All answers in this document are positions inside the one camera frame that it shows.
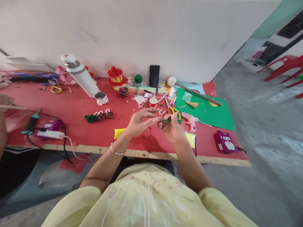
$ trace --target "table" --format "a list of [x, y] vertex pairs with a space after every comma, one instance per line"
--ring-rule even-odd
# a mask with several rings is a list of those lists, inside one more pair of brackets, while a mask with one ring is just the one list
[[[98, 106], [96, 100], [90, 98], [79, 86], [71, 87], [72, 93], [65, 89], [62, 93], [54, 94], [50, 87], [47, 87], [45, 92], [41, 92], [39, 83], [19, 82], [2, 88], [0, 92], [14, 97], [15, 104], [18, 106], [27, 107], [33, 111], [42, 107], [43, 113], [60, 117], [67, 127], [67, 135], [74, 141], [73, 146], [76, 152], [102, 154], [114, 140], [114, 129], [126, 128], [132, 114], [140, 109], [137, 103], [133, 102], [133, 95], [122, 98], [107, 83], [107, 78], [97, 78], [96, 80], [100, 90], [105, 92], [109, 99], [109, 102], [103, 106]], [[210, 84], [209, 87], [213, 87], [210, 89], [214, 91], [213, 84]], [[114, 112], [114, 119], [105, 119], [94, 123], [86, 122], [85, 115], [91, 115], [100, 110], [104, 112], [107, 108]], [[32, 113], [24, 110], [10, 109], [7, 112], [8, 145], [32, 146], [27, 141], [26, 136], [21, 134], [31, 115]], [[36, 126], [42, 127], [49, 119], [49, 117], [41, 115]], [[185, 130], [188, 130], [188, 126], [184, 125], [184, 127]], [[218, 130], [226, 131], [231, 135], [235, 145], [241, 147], [235, 132], [216, 127], [209, 128], [200, 123], [196, 124], [196, 130], [197, 158], [201, 163], [251, 166], [243, 151], [230, 155], [218, 152], [214, 134]], [[173, 146], [156, 125], [152, 126], [151, 134], [150, 140], [143, 138], [143, 136], [148, 138], [148, 129], [143, 136], [134, 137], [126, 151], [126, 156], [177, 160]], [[42, 141], [33, 136], [31, 139], [44, 149], [63, 150], [63, 140]], [[67, 145], [66, 150], [71, 151], [68, 141]]]

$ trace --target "yellow paper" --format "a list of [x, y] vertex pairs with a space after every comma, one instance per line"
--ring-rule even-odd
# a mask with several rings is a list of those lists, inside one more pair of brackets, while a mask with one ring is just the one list
[[196, 146], [195, 146], [195, 137], [196, 137], [196, 135], [190, 134], [190, 133], [188, 133], [188, 132], [186, 132], [185, 135], [186, 135], [187, 140], [188, 140], [189, 143], [190, 143], [190, 146], [191, 146], [192, 148], [196, 149]]
[[118, 139], [119, 136], [124, 132], [125, 129], [115, 129], [115, 136], [114, 139]]
[[210, 101], [208, 101], [211, 105], [212, 105], [212, 107], [217, 107], [218, 105], [217, 104], [215, 104], [215, 103], [212, 103], [212, 102], [210, 102]]

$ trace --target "chair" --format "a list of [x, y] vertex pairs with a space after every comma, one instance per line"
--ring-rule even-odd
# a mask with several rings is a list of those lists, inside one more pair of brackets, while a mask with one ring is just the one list
[[257, 73], [263, 71], [264, 69], [267, 69], [268, 67], [270, 67], [271, 65], [277, 63], [278, 61], [283, 61], [283, 65], [278, 68], [277, 70], [275, 70], [269, 77], [267, 77], [264, 81], [270, 81], [278, 76], [280, 76], [281, 74], [287, 72], [290, 69], [293, 68], [297, 68], [300, 67], [301, 69], [296, 72], [294, 75], [290, 76], [289, 78], [287, 78], [286, 80], [284, 80], [281, 83], [285, 83], [286, 81], [300, 75], [303, 73], [303, 55], [300, 57], [296, 57], [293, 55], [286, 55], [282, 58], [279, 58], [278, 60], [274, 61], [273, 63], [270, 63], [268, 66], [266, 66], [265, 68], [261, 69], [260, 71], [258, 71]]
[[[295, 82], [294, 84], [287, 86], [287, 88], [293, 87], [293, 86], [301, 84], [301, 83], [303, 83], [303, 80], [299, 80], [298, 82]], [[298, 99], [303, 98], [303, 93], [296, 95], [295, 98], [298, 98]]]

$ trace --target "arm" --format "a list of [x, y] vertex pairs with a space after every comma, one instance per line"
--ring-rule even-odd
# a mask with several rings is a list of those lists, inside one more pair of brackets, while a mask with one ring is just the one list
[[[117, 153], [124, 153], [129, 145], [129, 142], [134, 136], [141, 134], [149, 126], [155, 124], [158, 119], [153, 118], [152, 108], [147, 108], [134, 113], [126, 130], [113, 143], [112, 149]], [[80, 188], [85, 186], [95, 186], [103, 193], [108, 187], [111, 178], [113, 177], [118, 165], [122, 160], [123, 155], [115, 155], [110, 148], [98, 159], [91, 170], [84, 178]]]
[[[0, 105], [12, 105], [14, 98], [8, 97], [7, 95], [0, 94]], [[4, 153], [4, 148], [7, 143], [7, 130], [5, 125], [5, 112], [6, 108], [0, 108], [0, 160]]]
[[180, 162], [186, 185], [195, 192], [199, 192], [203, 188], [212, 187], [210, 179], [195, 157], [192, 148], [186, 139], [182, 124], [179, 124], [177, 121], [177, 114], [167, 114], [165, 115], [164, 120], [169, 117], [171, 117], [171, 123], [160, 121], [158, 122], [158, 128], [164, 132], [177, 152], [178, 161]]

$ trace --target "hot glue gun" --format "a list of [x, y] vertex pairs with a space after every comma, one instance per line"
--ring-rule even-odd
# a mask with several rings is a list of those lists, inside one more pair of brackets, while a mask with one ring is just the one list
[[198, 122], [199, 118], [195, 118], [193, 115], [184, 112], [181, 115], [186, 118], [188, 120], [187, 123], [190, 124], [189, 132], [196, 133], [196, 122]]

